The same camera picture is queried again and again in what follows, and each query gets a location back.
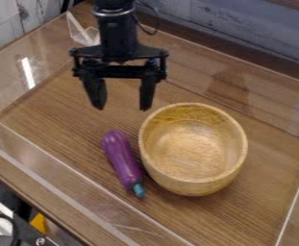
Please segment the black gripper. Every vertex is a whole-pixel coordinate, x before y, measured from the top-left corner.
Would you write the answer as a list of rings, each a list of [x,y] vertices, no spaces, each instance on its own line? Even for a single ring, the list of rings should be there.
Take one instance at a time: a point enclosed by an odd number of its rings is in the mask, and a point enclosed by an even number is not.
[[[139,21],[132,12],[98,16],[100,43],[74,48],[74,76],[83,79],[91,105],[106,107],[108,92],[102,78],[143,79],[140,84],[140,110],[151,108],[156,80],[167,77],[164,49],[146,46],[138,39]]]

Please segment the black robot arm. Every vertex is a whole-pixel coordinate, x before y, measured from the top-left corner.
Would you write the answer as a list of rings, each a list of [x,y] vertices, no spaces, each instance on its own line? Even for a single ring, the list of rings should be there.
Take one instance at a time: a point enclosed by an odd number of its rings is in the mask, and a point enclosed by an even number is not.
[[[168,51],[143,45],[138,29],[146,30],[135,15],[136,0],[94,0],[100,43],[70,50],[74,76],[83,82],[91,105],[106,107],[106,78],[139,79],[140,110],[151,108],[155,86],[167,78]]]

